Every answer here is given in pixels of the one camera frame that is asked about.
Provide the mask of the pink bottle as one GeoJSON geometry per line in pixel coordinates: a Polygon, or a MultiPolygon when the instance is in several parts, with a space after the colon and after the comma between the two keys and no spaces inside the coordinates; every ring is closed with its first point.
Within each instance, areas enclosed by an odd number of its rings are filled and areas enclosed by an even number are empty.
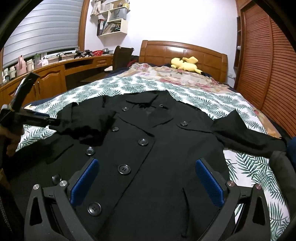
{"type": "Polygon", "coordinates": [[[27,72],[27,65],[23,58],[23,55],[18,57],[18,62],[16,64],[16,75],[21,76],[27,72]]]}

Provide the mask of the wooden headboard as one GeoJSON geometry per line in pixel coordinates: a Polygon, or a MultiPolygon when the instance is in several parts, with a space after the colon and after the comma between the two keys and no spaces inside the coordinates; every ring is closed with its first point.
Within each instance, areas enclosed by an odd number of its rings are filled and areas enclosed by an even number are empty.
{"type": "Polygon", "coordinates": [[[163,66],[175,57],[190,58],[192,56],[198,59],[197,67],[200,70],[210,74],[220,83],[227,82],[227,55],[192,44],[143,40],[138,62],[163,66]]]}

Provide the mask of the grey folded garment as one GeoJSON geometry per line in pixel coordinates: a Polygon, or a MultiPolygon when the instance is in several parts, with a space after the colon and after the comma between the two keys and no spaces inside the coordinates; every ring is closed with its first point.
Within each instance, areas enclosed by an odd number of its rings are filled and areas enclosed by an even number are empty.
{"type": "Polygon", "coordinates": [[[281,192],[287,199],[291,215],[295,214],[295,170],[286,156],[285,152],[274,151],[269,159],[269,166],[272,169],[281,192]]]}

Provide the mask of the yellow plush toy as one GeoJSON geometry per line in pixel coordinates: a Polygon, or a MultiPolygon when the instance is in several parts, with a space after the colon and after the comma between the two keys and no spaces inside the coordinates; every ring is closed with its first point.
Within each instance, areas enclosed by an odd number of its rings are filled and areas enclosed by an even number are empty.
{"type": "Polygon", "coordinates": [[[201,74],[202,70],[198,69],[196,63],[198,63],[198,59],[194,56],[190,58],[183,57],[182,59],[173,58],[171,60],[171,68],[201,74]]]}

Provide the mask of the navy folded garment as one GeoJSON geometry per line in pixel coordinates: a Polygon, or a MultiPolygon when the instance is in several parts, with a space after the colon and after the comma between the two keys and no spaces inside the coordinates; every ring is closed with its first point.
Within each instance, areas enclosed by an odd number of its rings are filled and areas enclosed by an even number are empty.
{"type": "Polygon", "coordinates": [[[293,162],[296,161],[296,137],[293,137],[287,145],[287,153],[293,162]]]}

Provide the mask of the grey window blind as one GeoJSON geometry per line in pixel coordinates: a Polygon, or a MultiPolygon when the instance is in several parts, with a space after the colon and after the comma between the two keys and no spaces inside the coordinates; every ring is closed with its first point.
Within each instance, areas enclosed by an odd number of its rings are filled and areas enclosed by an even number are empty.
{"type": "Polygon", "coordinates": [[[19,56],[32,57],[63,49],[78,48],[83,1],[42,1],[16,27],[4,45],[3,67],[19,56]]]}

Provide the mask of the red basket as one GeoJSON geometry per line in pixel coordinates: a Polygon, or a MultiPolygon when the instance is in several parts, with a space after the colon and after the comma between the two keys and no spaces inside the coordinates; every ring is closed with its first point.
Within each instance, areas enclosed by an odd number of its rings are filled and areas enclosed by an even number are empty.
{"type": "Polygon", "coordinates": [[[103,50],[96,50],[96,51],[92,52],[93,56],[95,56],[95,57],[102,56],[103,53],[104,53],[103,50]]]}

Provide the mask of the floral blanket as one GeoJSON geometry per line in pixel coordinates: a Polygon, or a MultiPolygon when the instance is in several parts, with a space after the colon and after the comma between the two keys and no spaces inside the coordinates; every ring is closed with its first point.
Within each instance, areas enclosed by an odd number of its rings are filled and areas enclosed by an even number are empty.
{"type": "Polygon", "coordinates": [[[248,128],[275,138],[282,137],[271,121],[241,94],[211,77],[147,63],[134,63],[116,73],[116,76],[132,78],[146,85],[157,84],[158,89],[172,91],[175,99],[198,107],[212,119],[225,117],[236,110],[248,128]]]}

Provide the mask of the dark desk chair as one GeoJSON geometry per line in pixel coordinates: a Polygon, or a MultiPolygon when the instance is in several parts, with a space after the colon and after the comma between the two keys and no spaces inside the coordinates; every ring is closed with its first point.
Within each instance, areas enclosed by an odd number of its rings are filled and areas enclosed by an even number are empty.
{"type": "Polygon", "coordinates": [[[104,71],[111,72],[127,67],[128,63],[131,61],[133,51],[134,48],[117,46],[113,54],[112,66],[109,66],[104,71]]]}

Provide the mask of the wooden louvered wardrobe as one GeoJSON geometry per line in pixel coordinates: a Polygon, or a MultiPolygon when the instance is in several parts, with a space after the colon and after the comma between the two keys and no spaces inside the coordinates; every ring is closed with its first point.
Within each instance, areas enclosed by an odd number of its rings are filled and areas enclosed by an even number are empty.
{"type": "Polygon", "coordinates": [[[295,50],[255,1],[236,1],[237,74],[234,88],[295,136],[295,50]]]}

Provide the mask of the wooden desk cabinet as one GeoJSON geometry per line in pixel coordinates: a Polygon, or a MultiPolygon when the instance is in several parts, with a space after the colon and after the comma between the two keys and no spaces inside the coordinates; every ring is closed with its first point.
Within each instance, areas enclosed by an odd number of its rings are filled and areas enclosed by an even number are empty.
{"type": "Polygon", "coordinates": [[[40,78],[35,82],[23,105],[30,102],[54,97],[67,91],[66,77],[86,70],[109,67],[112,65],[112,55],[85,57],[65,60],[34,70],[40,78]]]}

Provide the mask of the white wall shelf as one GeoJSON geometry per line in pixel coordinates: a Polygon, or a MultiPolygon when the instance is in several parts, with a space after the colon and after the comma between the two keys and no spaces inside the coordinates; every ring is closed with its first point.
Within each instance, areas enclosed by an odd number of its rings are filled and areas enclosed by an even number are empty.
{"type": "Polygon", "coordinates": [[[97,36],[126,35],[130,1],[91,1],[91,16],[97,18],[97,36]]]}

